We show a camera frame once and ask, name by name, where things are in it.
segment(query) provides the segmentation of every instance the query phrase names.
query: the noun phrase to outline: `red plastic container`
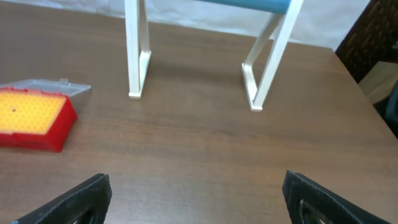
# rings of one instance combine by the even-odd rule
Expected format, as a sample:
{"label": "red plastic container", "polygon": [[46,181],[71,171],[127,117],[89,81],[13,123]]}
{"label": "red plastic container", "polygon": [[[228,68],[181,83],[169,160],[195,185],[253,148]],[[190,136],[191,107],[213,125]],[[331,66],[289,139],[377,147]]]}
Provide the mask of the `red plastic container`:
{"label": "red plastic container", "polygon": [[[43,149],[49,150],[54,152],[61,152],[63,143],[68,136],[69,130],[71,129],[73,123],[77,120],[77,114],[73,105],[68,96],[62,95],[60,93],[45,93],[42,91],[37,90],[15,90],[12,88],[0,88],[0,100],[5,99],[8,96],[8,100],[11,99],[11,103],[9,102],[6,105],[3,105],[0,110],[3,110],[3,113],[8,113],[10,115],[9,110],[16,111],[18,110],[18,102],[13,97],[9,97],[12,95],[13,97],[17,95],[19,98],[25,95],[26,97],[35,97],[36,101],[38,98],[51,98],[51,100],[60,101],[59,98],[62,98],[63,101],[59,103],[58,106],[52,106],[53,110],[57,110],[55,115],[52,118],[51,123],[47,127],[46,132],[44,133],[29,133],[26,131],[10,131],[6,129],[2,129],[3,127],[7,126],[6,121],[1,121],[0,118],[0,146],[7,146],[7,147],[24,147],[24,148],[31,148],[31,149]],[[43,102],[37,103],[37,105],[32,106],[34,111],[39,114],[45,114],[46,100]],[[30,111],[29,106],[21,106],[21,110],[25,110],[25,114],[29,114]]]}

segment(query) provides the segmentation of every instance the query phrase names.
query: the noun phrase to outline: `transparent lid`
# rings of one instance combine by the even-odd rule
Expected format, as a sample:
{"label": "transparent lid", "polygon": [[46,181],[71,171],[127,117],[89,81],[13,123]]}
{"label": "transparent lid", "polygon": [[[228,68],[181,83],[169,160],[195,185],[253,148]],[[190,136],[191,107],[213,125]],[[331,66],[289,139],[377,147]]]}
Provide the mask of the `transparent lid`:
{"label": "transparent lid", "polygon": [[75,96],[91,89],[89,85],[69,83],[66,78],[61,78],[59,81],[30,79],[0,85],[0,88],[4,87],[13,87],[22,90],[41,90],[47,93],[62,93],[67,96]]}

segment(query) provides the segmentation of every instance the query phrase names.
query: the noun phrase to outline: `white frame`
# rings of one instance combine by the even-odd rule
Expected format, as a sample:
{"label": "white frame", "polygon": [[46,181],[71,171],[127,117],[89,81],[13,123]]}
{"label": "white frame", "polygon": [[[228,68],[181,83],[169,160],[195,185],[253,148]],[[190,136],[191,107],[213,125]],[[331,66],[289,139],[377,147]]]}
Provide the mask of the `white frame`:
{"label": "white frame", "polygon": [[[289,41],[302,3],[303,0],[291,0],[286,14],[272,14],[250,50],[248,57],[242,63],[246,93],[248,94],[249,105],[252,111],[262,110],[262,105]],[[126,12],[129,96],[130,98],[140,98],[151,55],[145,0],[124,0],[124,7]],[[257,89],[252,66],[275,30],[275,40]]]}

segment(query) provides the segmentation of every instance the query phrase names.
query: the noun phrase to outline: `white plastic sheet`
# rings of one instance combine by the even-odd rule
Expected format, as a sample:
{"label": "white plastic sheet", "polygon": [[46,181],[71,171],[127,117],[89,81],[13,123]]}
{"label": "white plastic sheet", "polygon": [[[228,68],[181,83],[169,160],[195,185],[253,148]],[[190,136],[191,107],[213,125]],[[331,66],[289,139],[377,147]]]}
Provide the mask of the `white plastic sheet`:
{"label": "white plastic sheet", "polygon": [[[7,0],[45,7],[124,16],[124,0]],[[304,0],[290,41],[335,50],[369,0]],[[146,0],[148,20],[256,36],[267,12],[194,0]]]}

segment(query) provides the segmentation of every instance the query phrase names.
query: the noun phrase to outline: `white stand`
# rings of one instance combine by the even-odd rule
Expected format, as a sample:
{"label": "white stand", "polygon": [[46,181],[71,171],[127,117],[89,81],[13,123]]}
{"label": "white stand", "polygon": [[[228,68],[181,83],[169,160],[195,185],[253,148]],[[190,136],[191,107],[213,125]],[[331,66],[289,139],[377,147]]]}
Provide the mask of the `white stand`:
{"label": "white stand", "polygon": [[124,0],[130,98],[141,98],[151,51],[145,0]]}
{"label": "white stand", "polygon": [[[242,63],[246,92],[248,94],[250,109],[252,111],[262,110],[262,104],[266,99],[269,87],[274,79],[275,72],[284,53],[296,18],[299,15],[302,3],[303,0],[292,0],[285,15],[273,14],[266,23],[264,29],[261,31],[260,36],[254,43],[248,57]],[[252,66],[275,28],[276,37],[274,43],[272,44],[271,52],[268,56],[259,88],[257,89]]]}

